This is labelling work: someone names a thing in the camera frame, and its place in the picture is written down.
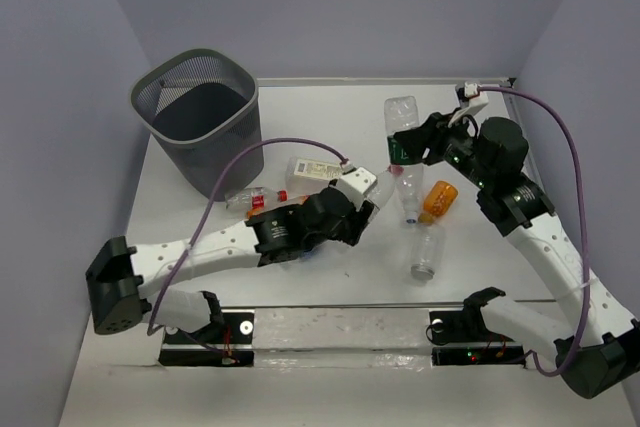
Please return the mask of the green-label clear bottle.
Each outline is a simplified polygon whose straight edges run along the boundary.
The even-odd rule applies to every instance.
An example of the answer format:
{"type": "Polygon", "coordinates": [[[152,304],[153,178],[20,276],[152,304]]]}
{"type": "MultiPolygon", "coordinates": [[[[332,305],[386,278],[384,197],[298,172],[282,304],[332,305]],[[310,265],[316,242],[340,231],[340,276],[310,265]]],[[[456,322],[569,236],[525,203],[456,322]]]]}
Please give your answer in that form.
{"type": "Polygon", "coordinates": [[[394,134],[420,126],[419,111],[413,96],[394,97],[384,102],[384,121],[390,163],[394,166],[415,165],[395,140],[394,134]]]}

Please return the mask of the clear unlabelled blue-ring bottle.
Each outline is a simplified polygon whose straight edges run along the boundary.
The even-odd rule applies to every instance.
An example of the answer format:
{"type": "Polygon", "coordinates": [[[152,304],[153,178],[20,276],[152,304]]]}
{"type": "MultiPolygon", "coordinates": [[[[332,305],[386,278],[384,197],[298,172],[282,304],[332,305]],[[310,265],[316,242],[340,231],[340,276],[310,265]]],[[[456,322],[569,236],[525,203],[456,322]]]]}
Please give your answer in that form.
{"type": "Polygon", "coordinates": [[[423,166],[395,166],[396,189],[408,224],[415,224],[422,211],[423,166]]]}

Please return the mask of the red-label Nongfu water bottle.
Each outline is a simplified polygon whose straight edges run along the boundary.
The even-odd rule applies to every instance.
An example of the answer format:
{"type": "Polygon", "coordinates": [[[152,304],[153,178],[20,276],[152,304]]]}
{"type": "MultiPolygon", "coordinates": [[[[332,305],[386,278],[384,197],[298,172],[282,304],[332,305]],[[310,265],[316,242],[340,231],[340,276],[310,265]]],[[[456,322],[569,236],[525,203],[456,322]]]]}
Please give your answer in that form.
{"type": "Polygon", "coordinates": [[[392,197],[396,180],[403,174],[404,168],[398,165],[389,165],[384,171],[376,175],[376,184],[368,192],[367,200],[378,210],[382,210],[392,197]]]}

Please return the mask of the blue-label water bottle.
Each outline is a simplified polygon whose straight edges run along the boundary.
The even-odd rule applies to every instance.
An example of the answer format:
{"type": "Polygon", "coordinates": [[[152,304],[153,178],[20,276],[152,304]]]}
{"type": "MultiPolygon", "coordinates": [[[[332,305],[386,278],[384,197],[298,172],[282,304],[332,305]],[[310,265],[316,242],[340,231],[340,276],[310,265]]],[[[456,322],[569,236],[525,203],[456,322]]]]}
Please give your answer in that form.
{"type": "Polygon", "coordinates": [[[283,262],[279,265],[279,267],[283,271],[289,271],[303,266],[312,265],[316,260],[321,259],[322,255],[323,253],[321,249],[303,252],[300,257],[283,262]]]}

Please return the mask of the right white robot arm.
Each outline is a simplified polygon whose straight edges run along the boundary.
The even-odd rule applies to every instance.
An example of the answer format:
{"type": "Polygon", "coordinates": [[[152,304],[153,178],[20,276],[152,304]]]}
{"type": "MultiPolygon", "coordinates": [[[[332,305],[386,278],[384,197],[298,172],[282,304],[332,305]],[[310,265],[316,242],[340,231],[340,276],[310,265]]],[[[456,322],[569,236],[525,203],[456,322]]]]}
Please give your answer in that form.
{"type": "Polygon", "coordinates": [[[458,323],[470,338],[502,334],[532,357],[555,366],[578,396],[592,399],[639,371],[639,321],[583,265],[555,208],[523,172],[529,144],[515,122],[432,114],[419,127],[394,134],[411,160],[446,162],[477,189],[481,212],[533,268],[565,316],[559,322],[488,287],[468,296],[458,323]]]}

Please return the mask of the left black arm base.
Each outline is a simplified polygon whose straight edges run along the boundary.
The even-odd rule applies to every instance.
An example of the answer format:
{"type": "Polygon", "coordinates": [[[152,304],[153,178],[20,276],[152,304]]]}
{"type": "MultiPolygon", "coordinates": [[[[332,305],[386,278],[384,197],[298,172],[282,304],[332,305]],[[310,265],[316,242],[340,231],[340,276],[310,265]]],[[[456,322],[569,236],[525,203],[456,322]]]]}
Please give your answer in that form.
{"type": "Polygon", "coordinates": [[[223,325],[208,326],[193,334],[165,332],[158,362],[165,367],[252,367],[255,311],[225,309],[223,317],[223,325]]]}

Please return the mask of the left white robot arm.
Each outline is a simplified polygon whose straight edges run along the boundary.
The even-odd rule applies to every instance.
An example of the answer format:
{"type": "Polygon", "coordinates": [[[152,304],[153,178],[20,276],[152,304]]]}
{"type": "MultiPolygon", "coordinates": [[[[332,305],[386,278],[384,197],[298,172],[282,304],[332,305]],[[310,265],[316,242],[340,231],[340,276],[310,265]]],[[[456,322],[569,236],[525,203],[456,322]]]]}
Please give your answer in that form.
{"type": "Polygon", "coordinates": [[[93,330],[114,335],[141,323],[159,324],[209,342],[223,323],[218,297],[205,290],[180,290],[179,283],[285,263],[327,241],[354,246],[379,210],[370,199],[355,206],[337,188],[328,187],[301,204],[206,234],[194,245],[178,240],[130,246],[123,236],[111,238],[85,274],[93,330]]]}

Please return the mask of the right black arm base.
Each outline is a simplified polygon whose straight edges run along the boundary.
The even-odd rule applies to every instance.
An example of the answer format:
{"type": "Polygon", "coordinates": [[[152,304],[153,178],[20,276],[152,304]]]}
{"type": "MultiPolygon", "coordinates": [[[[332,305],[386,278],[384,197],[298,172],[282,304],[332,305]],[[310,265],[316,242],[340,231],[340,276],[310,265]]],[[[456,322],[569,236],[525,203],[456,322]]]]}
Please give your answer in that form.
{"type": "Polygon", "coordinates": [[[434,367],[525,365],[519,343],[474,323],[462,310],[430,312],[425,335],[434,367]]]}

